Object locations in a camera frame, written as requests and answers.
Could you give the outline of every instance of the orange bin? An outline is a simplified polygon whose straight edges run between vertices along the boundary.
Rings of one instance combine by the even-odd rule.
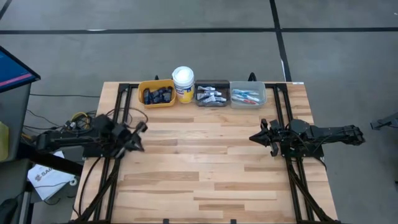
[[[153,92],[158,90],[162,87],[173,87],[172,91],[172,100],[170,103],[157,103],[153,105],[146,105],[144,104],[144,90],[149,89],[149,91]],[[175,103],[175,89],[174,89],[174,82],[173,80],[153,80],[153,81],[144,81],[138,85],[138,99],[144,105],[145,108],[160,108],[166,106],[173,106]]]

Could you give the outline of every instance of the monitor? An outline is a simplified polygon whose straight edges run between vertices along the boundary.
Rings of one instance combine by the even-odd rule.
[[[0,93],[40,80],[40,75],[0,46]]]

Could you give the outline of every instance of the white paper bag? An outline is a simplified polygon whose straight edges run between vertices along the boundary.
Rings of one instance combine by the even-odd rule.
[[[55,156],[62,157],[62,151],[54,153]],[[31,168],[27,173],[27,178],[35,187],[37,193],[42,200],[47,200],[55,193],[57,193],[67,182],[71,181],[75,176],[42,165],[36,165]]]

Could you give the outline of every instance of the floor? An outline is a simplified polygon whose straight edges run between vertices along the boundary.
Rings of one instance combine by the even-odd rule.
[[[0,45],[42,76],[32,85],[32,93],[100,95],[105,81],[168,78],[180,65],[191,67],[196,79],[245,80],[255,72],[261,81],[291,77],[305,82],[317,125],[355,124],[367,140],[359,147],[325,146],[339,219],[395,223],[397,133],[392,128],[373,131],[369,123],[398,111],[398,29],[282,32],[286,58],[274,32],[131,33],[131,29],[273,28],[270,2],[274,0],[0,0],[0,8],[6,4],[0,11]],[[398,27],[395,0],[275,2],[281,28]],[[118,30],[77,34],[87,29]],[[26,30],[53,32],[20,34]],[[28,108],[62,124],[77,111],[95,110],[97,104],[97,98],[31,96]],[[25,124],[49,126],[29,114]],[[74,161],[81,159],[79,150],[65,154]],[[74,202],[67,196],[75,192],[68,186],[54,196],[54,201],[61,198],[58,204],[37,203],[33,223],[67,222]]]

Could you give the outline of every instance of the butcher block tabletop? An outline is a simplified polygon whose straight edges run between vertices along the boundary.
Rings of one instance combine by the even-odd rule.
[[[118,82],[105,82],[97,114],[111,111]],[[302,83],[287,83],[295,119],[313,123]],[[269,147],[249,140],[260,131],[260,120],[277,119],[274,93],[258,110],[198,107],[176,102],[168,108],[145,109],[133,89],[131,106],[149,117],[141,134],[145,152],[127,152],[121,161],[112,223],[295,223],[285,159],[271,157]],[[280,100],[288,123],[284,98]],[[131,126],[143,116],[129,110]],[[95,158],[87,159],[81,175],[80,195]],[[86,208],[98,192],[103,161],[94,167],[82,198]],[[325,168],[315,159],[303,160],[308,188],[319,206],[337,219]],[[305,205],[298,190],[303,219]],[[75,208],[78,208],[79,197]],[[105,195],[101,219],[106,213]]]

